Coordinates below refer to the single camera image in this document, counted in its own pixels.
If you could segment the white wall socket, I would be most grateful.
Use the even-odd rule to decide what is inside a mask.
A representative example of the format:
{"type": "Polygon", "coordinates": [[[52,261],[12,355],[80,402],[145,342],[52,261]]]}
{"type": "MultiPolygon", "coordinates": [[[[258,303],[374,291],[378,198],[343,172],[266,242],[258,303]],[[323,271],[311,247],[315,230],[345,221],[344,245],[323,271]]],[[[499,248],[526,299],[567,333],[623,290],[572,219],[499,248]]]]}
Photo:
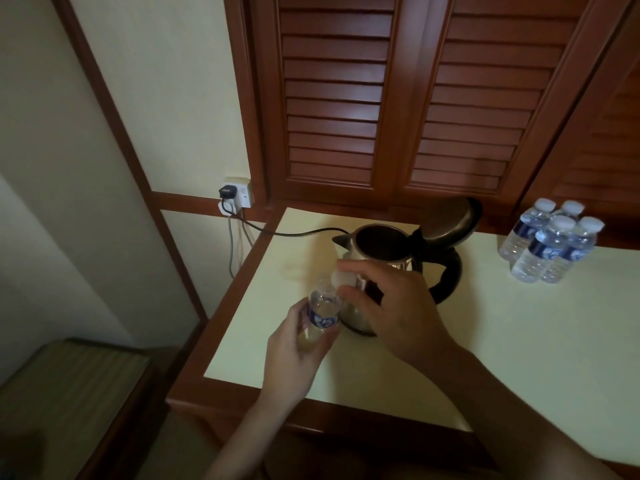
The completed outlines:
{"type": "Polygon", "coordinates": [[[228,177],[223,181],[225,184],[233,184],[238,187],[239,196],[233,200],[220,200],[218,208],[224,216],[242,215],[243,209],[250,209],[254,204],[252,185],[249,178],[245,177],[228,177]]]}

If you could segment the brown louvred wooden door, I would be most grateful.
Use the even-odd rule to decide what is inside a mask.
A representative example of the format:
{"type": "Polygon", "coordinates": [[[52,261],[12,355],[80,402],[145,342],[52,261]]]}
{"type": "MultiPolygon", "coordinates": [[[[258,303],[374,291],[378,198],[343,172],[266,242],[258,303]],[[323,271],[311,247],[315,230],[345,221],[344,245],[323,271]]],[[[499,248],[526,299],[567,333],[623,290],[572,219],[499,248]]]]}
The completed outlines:
{"type": "Polygon", "coordinates": [[[522,203],[576,200],[605,221],[640,220],[640,0],[635,0],[522,203]]]}
{"type": "Polygon", "coordinates": [[[516,208],[635,1],[449,0],[398,199],[516,208]]]}
{"type": "Polygon", "coordinates": [[[403,0],[223,0],[261,203],[371,205],[403,0]]]}

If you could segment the person's right hand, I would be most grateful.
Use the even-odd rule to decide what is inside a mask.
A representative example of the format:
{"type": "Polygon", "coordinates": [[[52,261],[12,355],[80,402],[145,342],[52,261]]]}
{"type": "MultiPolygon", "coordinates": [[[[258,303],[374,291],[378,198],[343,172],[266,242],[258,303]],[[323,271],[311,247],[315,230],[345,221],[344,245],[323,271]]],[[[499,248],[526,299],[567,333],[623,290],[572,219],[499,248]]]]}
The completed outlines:
{"type": "Polygon", "coordinates": [[[372,260],[340,259],[337,269],[361,275],[382,292],[378,304],[362,290],[338,288],[398,359],[429,377],[437,366],[450,367],[465,354],[446,329],[421,274],[372,260]]]}

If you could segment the striped upholstered wooden stool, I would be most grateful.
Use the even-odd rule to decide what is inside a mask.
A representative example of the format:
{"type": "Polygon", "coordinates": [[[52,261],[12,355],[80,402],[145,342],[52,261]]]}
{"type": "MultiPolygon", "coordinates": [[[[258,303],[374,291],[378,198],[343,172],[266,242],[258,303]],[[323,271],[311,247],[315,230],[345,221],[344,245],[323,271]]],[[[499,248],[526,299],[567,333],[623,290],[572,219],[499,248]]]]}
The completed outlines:
{"type": "Polygon", "coordinates": [[[78,339],[41,347],[0,385],[0,480],[104,478],[118,417],[156,377],[139,350],[78,339]]]}

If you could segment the person's left hand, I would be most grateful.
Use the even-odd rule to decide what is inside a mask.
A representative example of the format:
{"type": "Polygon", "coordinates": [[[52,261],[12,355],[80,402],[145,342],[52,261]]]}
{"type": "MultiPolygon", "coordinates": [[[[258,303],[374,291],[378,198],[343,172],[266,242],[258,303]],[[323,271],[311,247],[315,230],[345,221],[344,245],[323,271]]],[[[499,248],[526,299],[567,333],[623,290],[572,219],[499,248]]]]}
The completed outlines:
{"type": "Polygon", "coordinates": [[[268,339],[262,392],[307,396],[320,366],[306,366],[306,352],[298,349],[298,329],[308,298],[290,307],[286,318],[268,339]]]}

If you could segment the plastic water bottle blue label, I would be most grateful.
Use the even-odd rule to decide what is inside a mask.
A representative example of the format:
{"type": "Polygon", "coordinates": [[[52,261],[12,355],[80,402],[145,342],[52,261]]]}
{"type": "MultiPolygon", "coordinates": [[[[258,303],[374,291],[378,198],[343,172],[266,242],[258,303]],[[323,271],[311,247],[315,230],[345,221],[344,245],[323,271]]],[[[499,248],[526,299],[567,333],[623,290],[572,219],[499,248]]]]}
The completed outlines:
{"type": "Polygon", "coordinates": [[[558,209],[551,213],[551,217],[565,216],[578,222],[581,214],[583,213],[585,206],[574,200],[565,201],[558,209]]]}
{"type": "Polygon", "coordinates": [[[598,234],[604,226],[604,222],[596,217],[582,217],[572,229],[565,249],[551,260],[540,281],[555,284],[564,279],[576,263],[595,249],[598,234]]]}
{"type": "Polygon", "coordinates": [[[511,275],[523,283],[541,279],[550,262],[566,248],[569,235],[576,226],[572,217],[554,216],[538,230],[532,242],[511,267],[511,275]]]}
{"type": "Polygon", "coordinates": [[[517,261],[522,252],[528,248],[537,231],[548,225],[556,203],[546,198],[539,198],[532,207],[524,211],[513,229],[502,243],[499,256],[510,263],[517,261]]]}
{"type": "Polygon", "coordinates": [[[329,277],[319,279],[302,312],[298,349],[301,352],[312,350],[328,330],[338,325],[341,309],[342,302],[332,280],[329,277]]]}

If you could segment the person's right forearm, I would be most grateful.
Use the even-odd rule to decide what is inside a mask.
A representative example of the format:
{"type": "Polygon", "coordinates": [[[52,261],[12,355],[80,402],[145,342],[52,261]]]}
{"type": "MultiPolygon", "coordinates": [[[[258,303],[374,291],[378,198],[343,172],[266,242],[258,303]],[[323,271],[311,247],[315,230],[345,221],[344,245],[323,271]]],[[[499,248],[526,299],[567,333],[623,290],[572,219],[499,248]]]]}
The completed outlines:
{"type": "Polygon", "coordinates": [[[508,479],[621,480],[468,350],[450,344],[415,367],[453,403],[508,479]]]}

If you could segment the person's left forearm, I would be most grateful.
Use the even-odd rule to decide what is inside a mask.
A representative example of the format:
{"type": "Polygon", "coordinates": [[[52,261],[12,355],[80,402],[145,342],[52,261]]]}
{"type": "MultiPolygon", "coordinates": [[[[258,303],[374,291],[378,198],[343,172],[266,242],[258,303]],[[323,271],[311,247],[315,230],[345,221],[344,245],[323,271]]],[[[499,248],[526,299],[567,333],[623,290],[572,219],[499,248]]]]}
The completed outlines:
{"type": "Polygon", "coordinates": [[[251,477],[302,398],[302,395],[286,397],[262,392],[219,451],[203,480],[247,480],[251,477]]]}

